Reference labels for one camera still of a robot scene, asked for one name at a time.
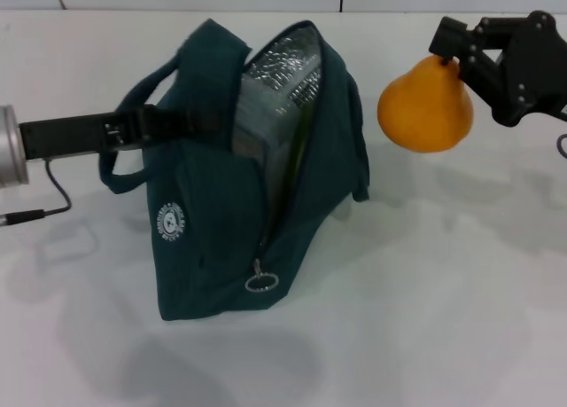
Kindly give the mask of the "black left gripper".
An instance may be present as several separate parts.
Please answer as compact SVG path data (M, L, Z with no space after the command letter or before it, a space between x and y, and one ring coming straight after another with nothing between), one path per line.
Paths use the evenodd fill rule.
M19 124L27 160L99 153L105 145L109 120L108 150L143 149L175 141L217 135L224 127L214 113L190 109L139 106L101 113Z

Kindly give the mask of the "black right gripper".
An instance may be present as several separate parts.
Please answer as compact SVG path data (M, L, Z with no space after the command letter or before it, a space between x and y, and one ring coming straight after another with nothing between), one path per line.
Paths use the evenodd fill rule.
M502 126L516 126L530 113L566 120L566 41L548 12L483 17L473 28L443 17L429 52L460 60L460 79Z

